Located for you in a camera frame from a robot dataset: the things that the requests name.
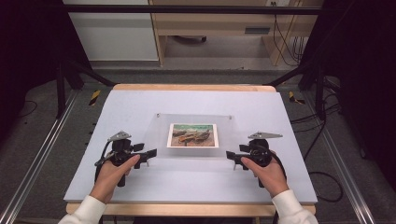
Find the cable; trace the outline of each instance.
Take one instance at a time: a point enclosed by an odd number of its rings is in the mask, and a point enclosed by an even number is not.
[[[100,157],[100,159],[102,159],[102,158],[105,157],[105,152],[106,152],[106,149],[107,149],[107,147],[108,147],[108,144],[110,144],[110,142],[107,141],[107,143],[106,143],[106,145],[105,145],[105,148],[103,148],[102,156]]]
[[[271,152],[272,157],[277,161],[277,163],[279,164],[280,168],[282,169],[283,175],[285,176],[285,179],[287,179],[286,176],[286,171],[285,171],[285,167],[283,167],[282,161],[280,160],[280,158],[274,153]],[[279,213],[277,212],[277,210],[275,210],[275,214],[273,217],[273,224],[276,224],[279,220]]]
[[[35,108],[33,108],[29,113],[26,113],[24,115],[18,116],[18,118],[26,117],[26,116],[32,114],[37,109],[37,103],[36,102],[34,102],[34,101],[25,101],[25,103],[33,103],[33,104],[35,104]]]
[[[311,152],[312,148],[314,147],[314,144],[318,141],[320,134],[323,132],[324,126],[326,125],[326,119],[323,121],[322,126],[317,134],[317,136],[315,137],[314,141],[311,143],[311,146],[309,147],[309,149],[306,151],[305,155],[304,155],[304,161],[306,160],[306,158],[308,157],[309,153]]]
[[[323,122],[322,122],[321,124],[318,125],[318,126],[321,125],[321,128],[320,128],[318,134],[315,136],[314,141],[311,143],[311,146],[309,147],[309,149],[308,149],[308,150],[306,151],[306,153],[304,154],[304,161],[306,161],[306,158],[308,157],[308,155],[309,155],[309,153],[311,152],[312,148],[314,147],[315,143],[318,141],[318,138],[320,137],[320,134],[323,132],[324,127],[325,127],[325,125],[326,125],[327,116],[339,110],[339,108],[337,108],[337,107],[340,106],[339,104],[335,104],[335,105],[329,106],[328,108],[324,108],[324,106],[325,106],[325,104],[326,104],[326,100],[327,100],[329,97],[332,97],[332,96],[337,96],[337,94],[329,94],[329,95],[327,95],[327,96],[324,98],[324,100],[323,100],[323,101],[324,101],[324,104],[323,104],[323,111],[326,112],[326,111],[329,111],[329,110],[330,110],[331,112],[330,112],[330,113],[325,113],[325,117],[324,117]],[[314,119],[314,118],[317,117],[317,116],[318,116],[318,114],[314,114],[314,115],[310,115],[310,116],[307,116],[307,117],[305,117],[305,118],[297,119],[297,120],[298,120],[298,121],[306,120],[306,118]],[[332,180],[337,184],[337,186],[338,186],[338,188],[339,188],[339,190],[340,190],[340,195],[339,195],[336,199],[328,199],[328,198],[324,198],[324,197],[318,195],[317,197],[318,197],[319,199],[321,199],[322,201],[325,201],[325,202],[328,202],[328,203],[337,203],[337,202],[341,201],[341,199],[344,197],[344,190],[343,190],[343,187],[342,187],[342,185],[340,184],[340,182],[339,182],[334,176],[329,175],[329,174],[324,173],[324,172],[320,172],[320,171],[309,172],[308,174],[309,174],[309,175],[325,175],[325,176],[329,177],[330,179],[332,179]]]
[[[325,202],[328,202],[328,203],[338,203],[344,197],[343,186],[340,184],[340,182],[334,176],[329,175],[329,174],[324,173],[324,172],[320,172],[320,171],[309,172],[308,174],[309,175],[326,175],[327,177],[332,179],[338,185],[338,188],[340,189],[340,195],[336,199],[327,199],[327,198],[321,197],[320,195],[317,196],[319,199],[321,199],[321,200],[323,200]]]
[[[277,46],[277,43],[276,43],[276,40],[275,40],[275,30],[276,30],[276,27],[277,27],[277,29],[278,29],[280,35],[282,36],[282,39],[283,39],[283,41],[284,41],[284,43],[285,43],[285,45],[286,45],[286,48],[288,49],[289,54],[291,55],[290,50],[289,50],[289,47],[288,47],[288,43],[286,43],[286,39],[283,38],[283,35],[282,35],[282,33],[280,32],[279,26],[277,25],[276,15],[274,15],[274,17],[275,17],[275,21],[274,21],[274,30],[273,30],[273,31],[274,31],[274,34],[273,34],[273,39],[274,39],[275,47],[276,47],[277,50],[279,51],[279,54],[280,54],[280,56],[282,57],[283,62],[284,62],[285,64],[287,64],[287,65],[289,65],[289,66],[297,66],[298,64],[289,64],[289,63],[287,63],[286,60],[285,60],[285,58],[283,57],[282,51],[281,51],[281,50],[279,49],[279,47]]]
[[[323,125],[323,123],[320,123],[319,125],[313,127],[313,128],[309,128],[309,129],[305,129],[305,130],[300,130],[300,131],[294,131],[295,133],[305,133],[305,132],[309,132],[312,131],[314,129],[316,129],[317,127],[320,127],[321,125]]]
[[[299,48],[297,49],[297,39],[300,39],[300,43],[299,43]],[[300,64],[301,59],[303,58],[303,48],[304,48],[304,38],[302,36],[298,37],[295,36],[294,40],[293,40],[293,55],[291,57],[293,57],[298,64]]]
[[[331,90],[331,91],[329,91],[326,89],[327,91],[333,92],[333,93],[338,93],[338,92],[340,92],[340,89],[341,89],[339,86],[337,86],[333,82],[329,81],[326,77],[324,77],[323,86],[326,87],[327,89]]]
[[[318,114],[313,114],[313,115],[309,115],[307,117],[303,117],[300,119],[293,119],[290,121],[290,124],[296,124],[296,123],[303,123],[303,122],[308,122],[311,119],[314,119],[318,116]]]

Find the white sleeve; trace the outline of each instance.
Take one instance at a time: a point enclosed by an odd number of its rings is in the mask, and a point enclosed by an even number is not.
[[[317,224],[317,218],[304,209],[297,201],[294,192],[289,189],[273,198],[276,211],[279,214],[279,224]]]
[[[73,214],[64,216],[59,223],[97,224],[105,209],[106,205],[104,203],[87,195],[79,208]]]

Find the hand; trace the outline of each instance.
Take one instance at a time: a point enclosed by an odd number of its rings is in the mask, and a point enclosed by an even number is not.
[[[90,195],[101,201],[108,203],[113,196],[114,188],[117,186],[123,175],[128,175],[131,168],[139,161],[140,155],[135,155],[121,166],[115,166],[111,161],[106,161],[102,165],[99,176],[92,188]]]
[[[241,162],[260,179],[264,187],[270,192],[272,198],[289,189],[282,169],[274,158],[272,158],[271,162],[265,167],[261,167],[246,157],[242,157]]]

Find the framed picture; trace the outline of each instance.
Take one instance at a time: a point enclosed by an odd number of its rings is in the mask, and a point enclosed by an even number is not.
[[[172,123],[167,147],[219,147],[216,124]]]

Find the wooden table edge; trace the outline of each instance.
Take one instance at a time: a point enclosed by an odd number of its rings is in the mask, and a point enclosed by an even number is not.
[[[80,203],[68,203],[66,212],[76,211]],[[316,213],[313,203],[303,208]],[[104,215],[147,217],[272,217],[273,204],[262,203],[109,203]]]
[[[272,86],[258,85],[190,85],[190,84],[117,84],[114,91],[269,91]]]

